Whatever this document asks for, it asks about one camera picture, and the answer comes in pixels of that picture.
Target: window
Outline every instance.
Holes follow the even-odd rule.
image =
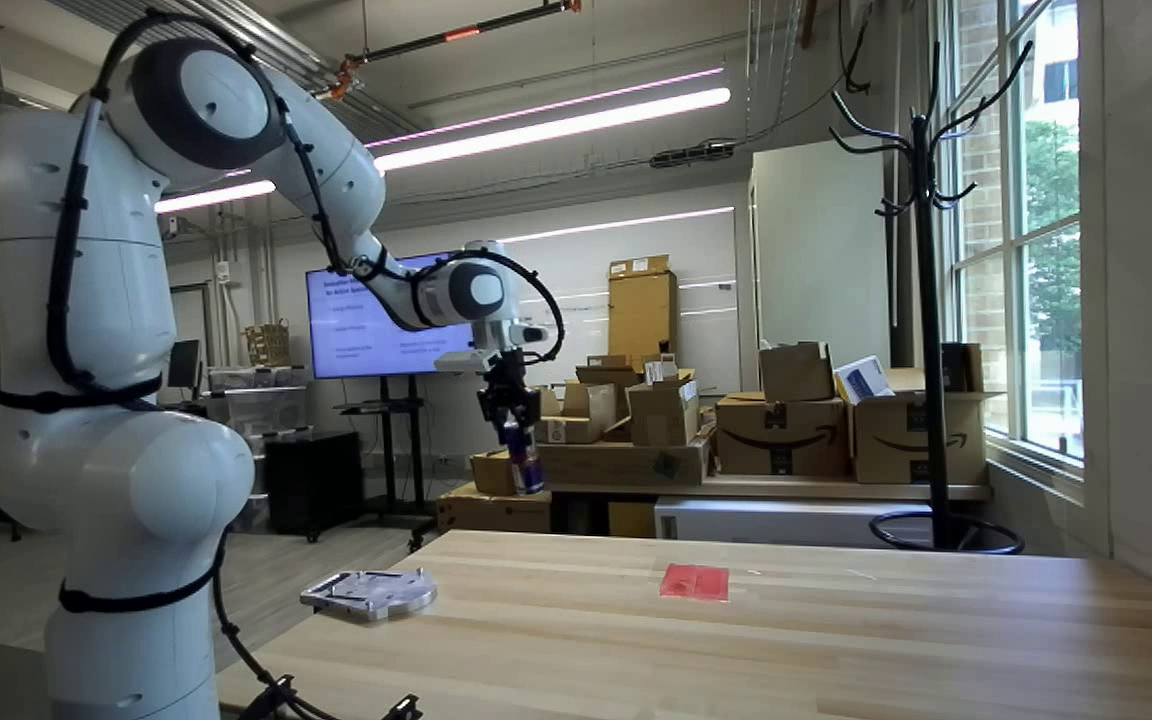
[[[955,338],[986,354],[987,433],[1029,456],[1080,463],[1080,61],[1078,3],[941,0],[936,35],[968,112],[999,86],[1018,53],[1032,61],[980,124],[946,145],[946,186],[975,191],[946,217],[946,300]]]

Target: fluorescent light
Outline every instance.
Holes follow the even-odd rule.
[[[628,217],[628,221],[607,221],[607,222],[574,222],[574,227],[551,227],[551,231],[526,231],[526,236],[501,236],[501,244],[532,244],[532,238],[551,238],[551,236],[585,236],[585,231],[612,231],[612,227],[642,227],[642,222],[680,222],[695,217],[731,217],[731,203],[726,206],[693,206],[693,213],[665,213],[665,217]]]
[[[168,217],[168,213],[190,213],[190,206],[210,206],[210,203],[232,203],[232,199],[270,197],[270,191],[276,191],[271,181],[230,184],[230,186],[211,186],[211,191],[168,197],[168,199],[158,203],[158,213]]]
[[[448,124],[416,136],[393,136],[368,145],[379,171],[440,165],[455,156],[485,156],[522,145],[546,145],[559,136],[605,132],[621,124],[645,124],[662,116],[699,112],[729,103],[731,90],[715,86],[721,66],[634,83],[615,90],[539,103],[508,116]]]

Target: ceiling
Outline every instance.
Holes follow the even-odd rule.
[[[145,3],[147,0],[0,0],[0,106],[67,106],[92,83],[112,28],[135,18]],[[549,0],[559,3],[559,11],[546,11],[546,0],[151,3],[218,16],[313,90],[325,90],[332,77],[350,77],[350,90],[327,103],[362,139],[713,62],[731,78],[731,103],[713,112],[393,171],[390,203],[414,221],[522,199],[530,191],[579,197],[615,184],[665,184],[652,156],[695,145],[735,145],[735,156],[726,165],[699,158],[667,169],[667,184],[735,181],[751,147],[824,136],[837,118],[827,86],[840,78],[846,53],[870,6],[877,25],[870,28],[871,41],[860,70],[889,66],[894,32],[883,28],[907,16],[907,3],[898,0],[894,6],[883,0]],[[408,41],[508,18],[518,11],[536,11],[536,18],[518,18],[478,41],[384,54]]]

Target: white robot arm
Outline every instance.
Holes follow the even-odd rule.
[[[147,407],[177,338],[158,227],[168,184],[270,175],[396,324],[478,324],[479,407],[518,456],[536,415],[504,275],[522,267],[465,252],[404,271],[371,236],[384,181],[332,112],[202,18],[219,45],[147,41],[126,61],[166,18],[190,16],[120,32],[74,112],[0,116],[0,503],[67,538],[50,625],[60,720],[218,720],[202,586],[254,456],[225,424]]]

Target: floor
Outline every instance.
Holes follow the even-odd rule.
[[[271,638],[309,609],[296,600],[299,586],[317,582],[335,566],[390,566],[408,551],[408,528],[339,522],[317,544],[306,535],[271,535],[265,528],[246,528],[230,535],[225,551],[225,604],[242,625],[248,647]],[[57,535],[24,533],[13,538],[0,528],[0,702],[5,696],[41,696],[41,653],[45,625],[57,609],[65,549]],[[230,668],[238,653],[218,631],[218,668]]]

